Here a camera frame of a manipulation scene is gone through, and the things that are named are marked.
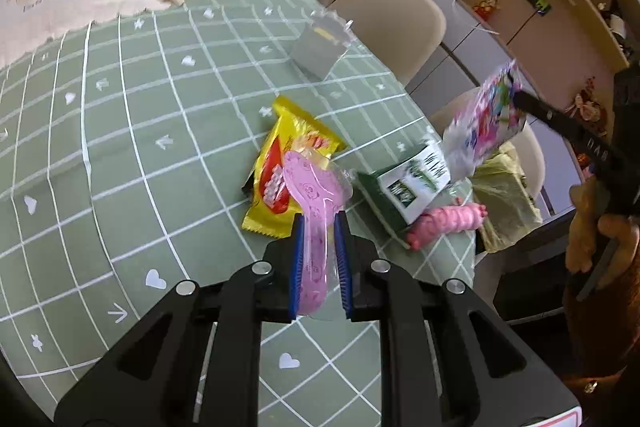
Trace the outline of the right hand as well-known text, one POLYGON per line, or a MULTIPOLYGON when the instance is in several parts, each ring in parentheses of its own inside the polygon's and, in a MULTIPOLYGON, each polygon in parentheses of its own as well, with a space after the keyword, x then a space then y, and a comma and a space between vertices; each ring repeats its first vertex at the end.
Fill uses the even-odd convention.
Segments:
POLYGON ((576 213, 568 233, 565 265, 572 274, 587 273, 597 251, 597 234, 615 239, 617 249, 597 283, 597 288, 602 289, 619 279, 634 263, 639 246, 639 227, 634 220, 598 213, 598 187, 597 180, 590 178, 582 185, 570 188, 570 199, 576 213))

